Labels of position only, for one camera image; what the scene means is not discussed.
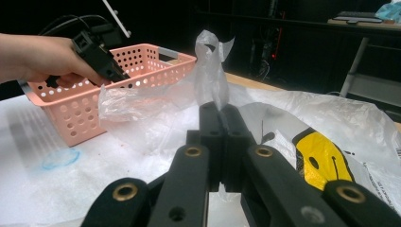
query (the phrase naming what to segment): human hand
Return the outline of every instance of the human hand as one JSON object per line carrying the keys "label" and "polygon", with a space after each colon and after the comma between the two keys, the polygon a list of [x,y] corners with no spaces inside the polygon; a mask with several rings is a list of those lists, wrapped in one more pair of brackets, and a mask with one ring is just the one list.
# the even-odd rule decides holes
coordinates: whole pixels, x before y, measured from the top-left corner
{"label": "human hand", "polygon": [[87,78],[97,86],[110,82],[75,51],[71,39],[0,34],[0,83],[23,79],[42,82],[60,76],[61,87],[72,87]]}

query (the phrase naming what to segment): pink plastic basket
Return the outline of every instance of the pink plastic basket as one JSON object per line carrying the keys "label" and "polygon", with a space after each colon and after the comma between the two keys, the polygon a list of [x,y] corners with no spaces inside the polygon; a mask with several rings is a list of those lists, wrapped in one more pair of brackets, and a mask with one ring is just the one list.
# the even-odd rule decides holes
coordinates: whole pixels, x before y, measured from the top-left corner
{"label": "pink plastic basket", "polygon": [[[112,83],[106,88],[154,87],[175,83],[190,73],[196,60],[195,57],[152,44],[137,44],[111,52],[130,79]],[[30,82],[28,85],[31,91],[26,91],[27,97],[45,111],[69,147],[105,132],[98,126],[100,88],[89,80],[70,89],[54,89],[47,87],[45,82]]]}

